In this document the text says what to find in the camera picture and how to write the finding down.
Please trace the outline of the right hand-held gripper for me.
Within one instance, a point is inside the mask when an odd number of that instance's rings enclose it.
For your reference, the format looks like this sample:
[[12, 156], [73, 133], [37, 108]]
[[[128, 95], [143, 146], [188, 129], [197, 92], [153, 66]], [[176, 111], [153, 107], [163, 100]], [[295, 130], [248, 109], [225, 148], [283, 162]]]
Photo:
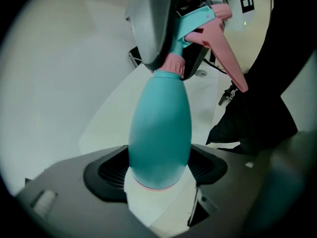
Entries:
[[[232, 18], [225, 21], [225, 37], [240, 66], [246, 73], [255, 62], [270, 22], [273, 0], [211, 0], [213, 4], [227, 3]], [[192, 43], [183, 49], [185, 59], [183, 80], [191, 78], [203, 62], [209, 49]]]

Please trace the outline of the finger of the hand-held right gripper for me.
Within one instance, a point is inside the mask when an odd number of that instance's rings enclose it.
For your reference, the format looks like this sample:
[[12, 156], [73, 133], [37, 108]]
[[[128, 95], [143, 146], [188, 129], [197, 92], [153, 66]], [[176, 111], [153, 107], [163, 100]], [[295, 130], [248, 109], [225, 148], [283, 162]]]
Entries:
[[131, 23], [139, 54], [149, 70], [160, 68], [170, 49], [180, 0], [131, 0], [125, 19]]

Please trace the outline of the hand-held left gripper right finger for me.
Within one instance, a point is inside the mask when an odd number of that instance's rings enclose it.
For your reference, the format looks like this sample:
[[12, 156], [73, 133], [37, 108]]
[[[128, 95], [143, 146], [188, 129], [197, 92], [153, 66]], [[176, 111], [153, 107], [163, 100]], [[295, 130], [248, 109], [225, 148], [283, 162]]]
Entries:
[[197, 182], [189, 238], [317, 235], [317, 133], [298, 132], [257, 157], [193, 145]]

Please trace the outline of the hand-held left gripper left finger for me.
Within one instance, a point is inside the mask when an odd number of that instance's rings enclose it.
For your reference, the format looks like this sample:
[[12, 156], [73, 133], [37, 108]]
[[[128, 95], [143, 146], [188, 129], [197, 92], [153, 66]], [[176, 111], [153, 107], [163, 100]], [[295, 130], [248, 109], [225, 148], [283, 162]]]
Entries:
[[57, 162], [28, 182], [17, 200], [54, 238], [146, 238], [129, 211], [124, 179], [127, 146]]

